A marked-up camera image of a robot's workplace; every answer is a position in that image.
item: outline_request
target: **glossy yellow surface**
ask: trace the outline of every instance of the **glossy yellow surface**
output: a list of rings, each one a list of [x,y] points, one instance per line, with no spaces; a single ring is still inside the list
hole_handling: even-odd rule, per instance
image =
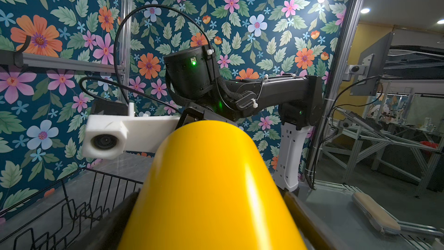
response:
[[[158,149],[119,250],[306,250],[251,138],[199,121]]]

